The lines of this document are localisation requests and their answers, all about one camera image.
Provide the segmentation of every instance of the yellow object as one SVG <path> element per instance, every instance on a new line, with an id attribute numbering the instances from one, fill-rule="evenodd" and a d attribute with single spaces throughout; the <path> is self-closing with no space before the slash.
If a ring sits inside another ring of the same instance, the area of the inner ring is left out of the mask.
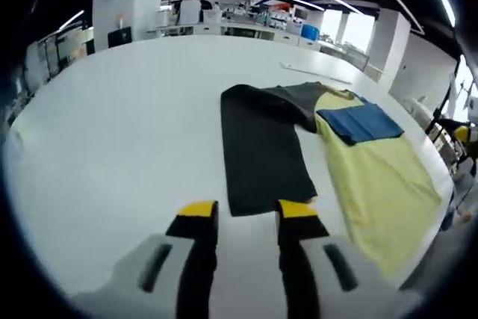
<path id="1" fill-rule="evenodd" d="M 306 204 L 291 202 L 286 199 L 280 199 L 279 203 L 284 218 L 317 216 L 317 212 Z"/>
<path id="2" fill-rule="evenodd" d="M 215 202 L 216 201 L 200 201 L 191 203 L 183 207 L 182 210 L 178 212 L 178 216 L 210 217 Z"/>
<path id="3" fill-rule="evenodd" d="M 326 93 L 316 110 L 357 105 Z M 391 278 L 420 246 L 441 197 L 404 135 L 348 146 L 315 116 L 350 239 Z"/>
<path id="4" fill-rule="evenodd" d="M 470 129 L 467 126 L 460 126 L 455 130 L 455 137 L 463 143 L 467 143 L 470 138 Z"/>

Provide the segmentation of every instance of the folded garment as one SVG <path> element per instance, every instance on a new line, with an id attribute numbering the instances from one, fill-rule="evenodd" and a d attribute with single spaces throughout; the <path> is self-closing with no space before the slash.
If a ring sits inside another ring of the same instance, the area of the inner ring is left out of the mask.
<path id="1" fill-rule="evenodd" d="M 317 195 L 294 125 L 316 132 L 316 84 L 257 89 L 237 85 L 221 96 L 224 162 L 231 215 L 275 211 L 279 199 Z"/>
<path id="2" fill-rule="evenodd" d="M 348 145 L 399 137 L 403 130 L 377 105 L 361 98 L 363 105 L 317 113 Z"/>
<path id="3" fill-rule="evenodd" d="M 326 147 L 350 240 L 392 279 L 420 247 L 441 197 L 404 134 L 349 146 L 320 115 L 324 110 L 358 110 L 364 104 L 367 101 L 355 94 L 322 95 L 315 107 L 317 133 Z"/>

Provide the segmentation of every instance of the black cloth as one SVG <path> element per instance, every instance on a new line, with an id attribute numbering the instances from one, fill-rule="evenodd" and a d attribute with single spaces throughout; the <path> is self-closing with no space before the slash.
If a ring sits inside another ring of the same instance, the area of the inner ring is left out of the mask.
<path id="1" fill-rule="evenodd" d="M 459 121 L 455 121 L 455 120 L 452 120 L 452 119 L 445 119 L 445 118 L 441 118 L 441 119 L 438 119 L 436 120 L 436 123 L 439 124 L 441 127 L 443 127 L 445 129 L 446 132 L 448 132 L 448 134 L 454 138 L 455 137 L 455 130 L 460 127 L 460 126 L 469 126 L 470 123 L 461 123 Z"/>
<path id="2" fill-rule="evenodd" d="M 201 0 L 201 10 L 212 10 L 212 3 L 209 0 Z"/>
<path id="3" fill-rule="evenodd" d="M 237 85 L 221 96 L 224 161 L 232 216 L 274 211 L 278 199 L 308 202 L 317 191 L 305 168 L 298 124 L 316 132 L 316 83 L 257 89 Z"/>

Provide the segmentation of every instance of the blue cloth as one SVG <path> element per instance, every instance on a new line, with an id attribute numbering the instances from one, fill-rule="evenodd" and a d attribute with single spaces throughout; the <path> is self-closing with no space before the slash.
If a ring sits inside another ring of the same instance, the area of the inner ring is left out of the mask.
<path id="1" fill-rule="evenodd" d="M 320 32 L 318 28 L 309 24 L 304 24 L 302 26 L 302 32 L 300 36 L 312 41 L 316 41 L 319 38 L 319 33 Z"/>
<path id="2" fill-rule="evenodd" d="M 399 137 L 403 133 L 403 130 L 376 104 L 360 99 L 363 105 L 338 110 L 319 110 L 317 113 L 348 145 Z"/>

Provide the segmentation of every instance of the office desk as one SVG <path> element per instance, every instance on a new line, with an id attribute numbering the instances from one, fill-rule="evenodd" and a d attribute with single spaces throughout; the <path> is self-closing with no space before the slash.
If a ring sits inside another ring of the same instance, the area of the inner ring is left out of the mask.
<path id="1" fill-rule="evenodd" d="M 251 37 L 260 40 L 269 40 L 276 43 L 284 43 L 292 46 L 299 46 L 302 48 L 315 50 L 317 52 L 321 49 L 320 41 L 313 41 L 301 37 L 300 35 L 291 34 L 281 29 L 269 28 L 261 24 L 243 23 L 243 22 L 227 22 L 222 21 L 214 24 L 192 24 L 192 25 L 171 25 L 164 26 L 152 31 L 156 34 L 162 34 L 165 37 L 177 36 L 177 35 L 232 35 L 239 37 Z M 336 51 L 345 54 L 345 50 L 332 44 L 326 44 L 332 46 Z"/>
<path id="2" fill-rule="evenodd" d="M 328 49 L 331 49 L 335 52 L 340 52 L 341 54 L 345 54 L 346 51 L 344 48 L 342 48 L 341 46 L 337 46 L 335 44 L 331 44 L 331 43 L 328 43 L 326 41 L 323 41 L 323 40 L 319 40 L 318 43 L 323 46 L 324 48 L 328 48 Z"/>
<path id="3" fill-rule="evenodd" d="M 164 232 L 182 206 L 217 199 L 218 269 L 230 273 L 243 301 L 217 283 L 211 301 L 257 318 L 254 311 L 270 305 L 262 300 L 266 291 L 277 300 L 275 318 L 283 318 L 274 215 L 229 213 L 220 94 L 240 83 L 307 81 L 349 88 L 377 103 L 404 129 L 443 199 L 423 245 L 397 273 L 400 285 L 435 237 L 453 189 L 423 130 L 345 61 L 281 43 L 208 35 L 133 42 L 91 55 L 42 87 L 16 119 L 4 147 L 7 183 L 25 237 L 50 277 L 68 295 L 95 291 L 119 259 Z M 300 128 L 297 134 L 311 177 L 320 179 L 314 180 L 320 218 L 333 235 L 346 236 L 323 143 Z"/>

